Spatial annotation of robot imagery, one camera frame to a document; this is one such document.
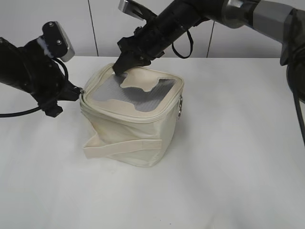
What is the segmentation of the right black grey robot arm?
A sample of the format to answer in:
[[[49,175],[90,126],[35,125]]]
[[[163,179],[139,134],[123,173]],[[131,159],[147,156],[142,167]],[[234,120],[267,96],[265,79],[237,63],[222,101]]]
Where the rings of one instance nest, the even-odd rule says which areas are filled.
[[[287,66],[288,85],[301,101],[305,99],[303,10],[265,0],[175,0],[160,14],[133,0],[122,0],[119,9],[146,24],[118,41],[121,54],[113,65],[116,74],[150,65],[192,27],[213,20],[232,29],[247,26],[281,43],[280,64]]]

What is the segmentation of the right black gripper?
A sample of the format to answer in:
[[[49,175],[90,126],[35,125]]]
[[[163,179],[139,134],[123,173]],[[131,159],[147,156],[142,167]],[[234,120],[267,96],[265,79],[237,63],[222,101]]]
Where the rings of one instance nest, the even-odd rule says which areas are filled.
[[[112,67],[115,74],[121,75],[134,67],[150,65],[151,61],[162,57],[164,50],[184,33],[191,37],[189,29],[175,17],[157,17],[144,27],[136,28],[133,36],[118,41],[121,54]]]

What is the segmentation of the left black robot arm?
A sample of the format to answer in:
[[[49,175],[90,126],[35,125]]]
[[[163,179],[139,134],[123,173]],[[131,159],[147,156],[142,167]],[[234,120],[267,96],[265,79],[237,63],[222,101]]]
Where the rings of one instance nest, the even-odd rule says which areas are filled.
[[[0,82],[31,95],[37,107],[30,110],[1,114],[2,118],[18,117],[42,110],[49,117],[62,111],[59,101],[77,101],[82,88],[69,81],[69,73],[62,60],[45,55],[38,39],[23,47],[16,47],[0,39]]]

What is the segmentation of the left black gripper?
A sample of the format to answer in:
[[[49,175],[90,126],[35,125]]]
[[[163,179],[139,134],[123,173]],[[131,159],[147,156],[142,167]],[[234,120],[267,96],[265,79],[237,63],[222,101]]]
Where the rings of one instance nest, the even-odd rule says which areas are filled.
[[[77,101],[81,87],[69,81],[65,62],[71,59],[71,49],[66,47],[31,47],[28,55],[33,67],[34,90],[31,93],[38,107],[29,114],[43,111],[49,117],[57,117],[63,112],[58,101]]]

